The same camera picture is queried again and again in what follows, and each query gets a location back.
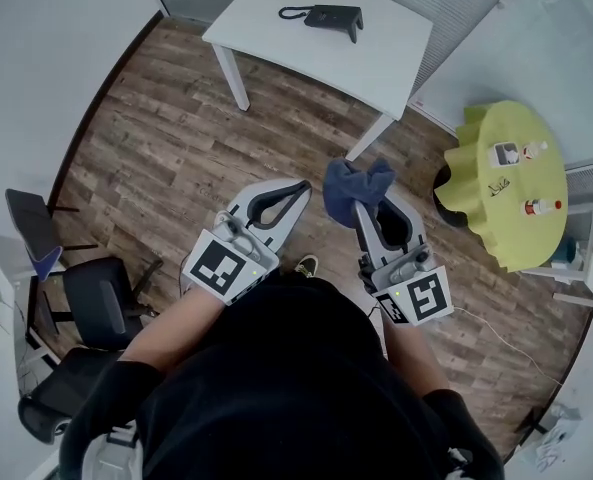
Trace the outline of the black office chair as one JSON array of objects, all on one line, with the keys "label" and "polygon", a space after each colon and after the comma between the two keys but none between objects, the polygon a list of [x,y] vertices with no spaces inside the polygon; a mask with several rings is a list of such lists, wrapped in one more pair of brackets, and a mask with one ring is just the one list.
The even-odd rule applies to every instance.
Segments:
[{"label": "black office chair", "polygon": [[130,283],[117,257],[91,260],[63,272],[69,311],[49,311],[50,322],[73,322],[83,345],[71,349],[46,379],[20,398],[18,417],[32,437],[53,444],[118,353],[143,329],[141,317],[158,315],[139,296],[162,265],[162,260],[154,260],[136,284]]}]

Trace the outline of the person's black shirt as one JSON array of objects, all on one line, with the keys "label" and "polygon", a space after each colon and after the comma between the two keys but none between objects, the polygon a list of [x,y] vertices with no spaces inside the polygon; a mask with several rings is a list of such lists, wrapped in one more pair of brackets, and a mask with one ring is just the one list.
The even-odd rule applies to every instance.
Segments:
[{"label": "person's black shirt", "polygon": [[119,358],[66,430],[63,480],[130,423],[142,480],[505,480],[462,396],[418,397],[383,328],[316,276],[275,274],[225,304],[167,373]]}]

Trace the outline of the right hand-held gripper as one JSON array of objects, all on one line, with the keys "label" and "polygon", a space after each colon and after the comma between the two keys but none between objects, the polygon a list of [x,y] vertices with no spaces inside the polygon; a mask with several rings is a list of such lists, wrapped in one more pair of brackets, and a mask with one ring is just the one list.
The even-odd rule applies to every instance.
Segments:
[{"label": "right hand-held gripper", "polygon": [[386,195],[384,248],[375,211],[354,201],[352,213],[360,249],[372,265],[384,264],[384,248],[390,256],[409,252],[378,269],[366,264],[359,271],[365,290],[389,321],[419,326],[450,315],[454,306],[446,269],[436,263],[431,248],[422,245],[427,238],[420,213],[402,197]]}]

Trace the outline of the white square table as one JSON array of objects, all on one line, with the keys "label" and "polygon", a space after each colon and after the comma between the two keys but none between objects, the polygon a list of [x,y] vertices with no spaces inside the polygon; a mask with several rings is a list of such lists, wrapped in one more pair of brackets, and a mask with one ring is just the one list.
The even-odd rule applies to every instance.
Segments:
[{"label": "white square table", "polygon": [[[283,7],[356,6],[364,28],[353,44],[346,32],[280,18]],[[238,107],[250,102],[237,52],[285,67],[341,91],[378,111],[347,153],[356,160],[402,118],[428,46],[430,20],[392,0],[234,0],[203,35],[211,44]]]}]

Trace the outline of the small white box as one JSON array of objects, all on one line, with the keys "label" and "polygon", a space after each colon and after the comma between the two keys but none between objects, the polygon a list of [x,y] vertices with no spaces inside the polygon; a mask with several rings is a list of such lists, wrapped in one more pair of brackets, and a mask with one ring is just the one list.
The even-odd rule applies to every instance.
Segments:
[{"label": "small white box", "polygon": [[494,144],[488,150],[488,160],[493,168],[504,168],[520,163],[520,151],[514,142]]}]

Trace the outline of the person's left forearm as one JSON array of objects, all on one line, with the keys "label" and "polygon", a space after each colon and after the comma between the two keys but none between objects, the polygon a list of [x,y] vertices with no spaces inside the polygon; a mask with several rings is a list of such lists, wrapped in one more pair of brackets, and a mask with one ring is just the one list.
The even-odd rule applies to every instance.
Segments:
[{"label": "person's left forearm", "polygon": [[224,302],[194,286],[154,318],[119,360],[146,364],[167,373],[192,353],[224,309]]}]

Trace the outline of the crumpled white plastic bag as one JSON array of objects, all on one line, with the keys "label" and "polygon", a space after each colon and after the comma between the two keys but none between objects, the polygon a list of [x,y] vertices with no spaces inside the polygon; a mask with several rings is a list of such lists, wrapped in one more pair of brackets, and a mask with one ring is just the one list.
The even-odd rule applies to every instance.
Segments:
[{"label": "crumpled white plastic bag", "polygon": [[543,473],[556,462],[562,462],[562,447],[574,435],[580,422],[581,413],[578,408],[555,403],[551,407],[551,415],[556,419],[553,427],[542,433],[540,443],[535,448],[535,467]]}]

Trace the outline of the person's right forearm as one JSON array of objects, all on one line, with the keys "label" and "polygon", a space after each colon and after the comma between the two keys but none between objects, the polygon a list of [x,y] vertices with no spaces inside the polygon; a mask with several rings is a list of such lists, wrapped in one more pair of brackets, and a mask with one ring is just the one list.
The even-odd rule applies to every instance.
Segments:
[{"label": "person's right forearm", "polygon": [[381,311],[387,357],[418,397],[449,389],[448,378],[419,327],[397,326]]}]

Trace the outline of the person's black shoe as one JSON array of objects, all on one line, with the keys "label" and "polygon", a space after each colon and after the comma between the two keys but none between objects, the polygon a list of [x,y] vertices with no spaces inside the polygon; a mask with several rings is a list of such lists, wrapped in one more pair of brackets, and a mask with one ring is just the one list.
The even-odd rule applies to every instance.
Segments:
[{"label": "person's black shoe", "polygon": [[308,254],[304,256],[296,265],[294,271],[302,274],[307,278],[312,278],[316,276],[317,270],[319,267],[319,259],[317,256],[313,254]]}]

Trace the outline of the dark chair blue seat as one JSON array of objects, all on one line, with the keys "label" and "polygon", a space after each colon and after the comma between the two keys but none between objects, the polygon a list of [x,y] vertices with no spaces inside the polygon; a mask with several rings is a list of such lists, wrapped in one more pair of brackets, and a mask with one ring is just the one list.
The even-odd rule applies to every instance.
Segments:
[{"label": "dark chair blue seat", "polygon": [[55,212],[79,213],[78,208],[48,205],[38,194],[15,189],[5,190],[12,223],[22,238],[34,272],[40,282],[61,274],[56,268],[67,251],[97,248],[95,244],[64,246],[53,221]]}]

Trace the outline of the dark blue cloth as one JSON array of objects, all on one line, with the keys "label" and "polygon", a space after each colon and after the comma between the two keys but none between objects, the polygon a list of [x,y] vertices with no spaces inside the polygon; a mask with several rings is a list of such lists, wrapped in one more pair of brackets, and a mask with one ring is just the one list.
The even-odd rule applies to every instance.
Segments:
[{"label": "dark blue cloth", "polygon": [[323,180],[323,201],[332,220],[353,229],[354,203],[376,208],[394,182],[396,174],[385,159],[376,159],[366,171],[358,170],[349,160],[336,158],[328,166]]}]

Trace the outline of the round table yellow-green tablecloth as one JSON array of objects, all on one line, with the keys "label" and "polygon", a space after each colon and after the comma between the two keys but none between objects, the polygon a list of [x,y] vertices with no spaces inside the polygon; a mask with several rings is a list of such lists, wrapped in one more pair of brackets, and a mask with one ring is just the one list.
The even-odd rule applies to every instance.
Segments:
[{"label": "round table yellow-green tablecloth", "polygon": [[[444,154],[451,179],[435,190],[449,210],[467,215],[477,234],[499,265],[510,272],[536,268],[555,252],[563,236],[568,190],[558,142],[545,121],[529,107],[514,101],[469,106],[457,127],[458,145]],[[547,141],[548,149],[525,160],[522,147]],[[496,143],[514,142],[520,163],[493,168],[488,150]],[[491,198],[488,185],[504,176],[510,186]],[[529,199],[561,200],[562,208],[539,216],[526,216],[520,205]]]}]

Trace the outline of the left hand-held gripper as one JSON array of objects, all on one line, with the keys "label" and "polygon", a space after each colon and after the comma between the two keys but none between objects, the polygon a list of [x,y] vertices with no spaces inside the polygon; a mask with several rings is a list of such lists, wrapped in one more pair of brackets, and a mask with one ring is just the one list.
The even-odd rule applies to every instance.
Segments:
[{"label": "left hand-held gripper", "polygon": [[[310,199],[304,179],[277,178],[253,183],[217,213],[203,230],[182,274],[221,302],[231,305],[279,266],[277,251],[287,240]],[[279,206],[273,218],[263,214]]]}]

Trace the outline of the black desk telephone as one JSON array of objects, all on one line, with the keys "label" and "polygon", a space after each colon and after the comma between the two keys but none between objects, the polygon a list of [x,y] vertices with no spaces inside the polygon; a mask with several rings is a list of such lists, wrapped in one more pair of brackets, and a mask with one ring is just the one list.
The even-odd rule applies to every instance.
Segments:
[{"label": "black desk telephone", "polygon": [[362,9],[355,6],[315,5],[305,17],[304,24],[311,28],[346,32],[353,44],[357,31],[364,28]]}]

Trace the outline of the clear bottle red cap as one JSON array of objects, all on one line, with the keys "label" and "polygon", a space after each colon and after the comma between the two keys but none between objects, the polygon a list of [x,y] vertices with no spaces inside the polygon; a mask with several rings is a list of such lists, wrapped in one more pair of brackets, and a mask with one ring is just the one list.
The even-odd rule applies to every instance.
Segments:
[{"label": "clear bottle red cap", "polygon": [[561,200],[552,199],[529,199],[521,203],[521,212],[526,216],[539,216],[560,210],[562,208]]}]

